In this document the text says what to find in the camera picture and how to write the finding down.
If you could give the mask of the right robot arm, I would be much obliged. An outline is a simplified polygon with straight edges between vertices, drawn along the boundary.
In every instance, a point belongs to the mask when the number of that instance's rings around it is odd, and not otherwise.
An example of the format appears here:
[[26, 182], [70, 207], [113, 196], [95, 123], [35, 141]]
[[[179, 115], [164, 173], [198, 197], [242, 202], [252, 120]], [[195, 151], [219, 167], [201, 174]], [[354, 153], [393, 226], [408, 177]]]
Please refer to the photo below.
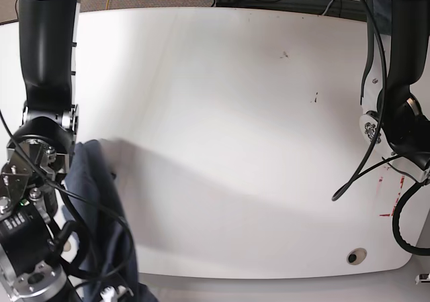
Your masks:
[[74, 195], [68, 174], [79, 125], [74, 102], [80, 0], [18, 0], [19, 54], [26, 87], [22, 122], [10, 133], [1, 169], [1, 285], [11, 301], [78, 301], [78, 286], [95, 285], [97, 301], [133, 295], [114, 283], [126, 267], [83, 270], [95, 240], [82, 217], [59, 226], [56, 196]]

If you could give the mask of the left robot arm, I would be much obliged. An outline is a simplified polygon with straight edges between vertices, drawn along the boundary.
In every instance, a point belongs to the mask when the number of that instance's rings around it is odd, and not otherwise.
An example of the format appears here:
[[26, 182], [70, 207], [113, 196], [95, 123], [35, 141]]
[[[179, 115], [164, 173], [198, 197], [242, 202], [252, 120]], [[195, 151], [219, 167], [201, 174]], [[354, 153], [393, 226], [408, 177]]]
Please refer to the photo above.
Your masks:
[[365, 0], [368, 55], [361, 80], [360, 130], [393, 168], [429, 179], [429, 116], [411, 86], [421, 78], [429, 49], [429, 0]]

